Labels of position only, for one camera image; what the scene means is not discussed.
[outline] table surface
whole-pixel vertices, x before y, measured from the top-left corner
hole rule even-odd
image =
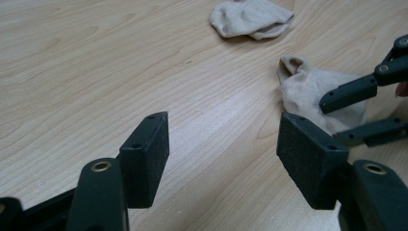
[[[220,1],[9,0],[0,3],[0,194],[30,208],[114,157],[150,114],[168,111],[170,156],[152,208],[132,230],[339,230],[312,210],[276,156],[286,54],[317,68],[372,73],[408,32],[408,1],[279,0],[294,12],[276,39],[221,38]],[[370,119],[408,121],[381,88]],[[408,183],[407,141],[358,146]]]

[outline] beige sock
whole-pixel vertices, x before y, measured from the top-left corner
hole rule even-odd
[[[280,90],[288,113],[307,117],[328,134],[342,132],[366,122],[366,101],[324,115],[319,107],[321,98],[339,85],[358,78],[310,66],[296,55],[281,58],[278,67]]]
[[[225,38],[249,35],[255,39],[280,36],[293,12],[269,0],[234,0],[218,4],[210,22]]]

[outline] wood grain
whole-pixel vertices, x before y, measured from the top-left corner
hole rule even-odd
[[[132,230],[339,230],[314,211],[276,157],[285,54],[366,75],[408,31],[408,2],[275,1],[294,11],[281,37],[221,38],[220,1],[0,2],[0,194],[25,208],[76,186],[87,162],[114,157],[150,114],[169,112],[170,157]],[[408,121],[395,86],[371,119]],[[407,141],[352,149],[408,184]]]

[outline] cloth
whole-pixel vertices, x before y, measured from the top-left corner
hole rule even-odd
[[[269,0],[233,0],[214,7],[210,22],[225,38],[275,38],[288,29],[293,12]]]
[[[326,115],[319,107],[321,98],[327,92],[358,76],[314,68],[296,55],[281,58],[278,75],[284,107],[288,113],[307,117],[326,133],[331,135],[342,132],[367,121],[366,101]]]

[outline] wooden table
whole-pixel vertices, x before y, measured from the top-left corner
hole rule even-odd
[[[276,157],[277,66],[298,54],[366,75],[408,32],[408,1],[275,1],[294,11],[277,39],[221,38],[220,1],[12,0],[0,3],[0,194],[25,208],[76,186],[141,120],[168,111],[170,157],[155,203],[132,230],[339,230],[314,211]],[[408,121],[395,86],[371,119]],[[408,183],[407,141],[352,149]]]

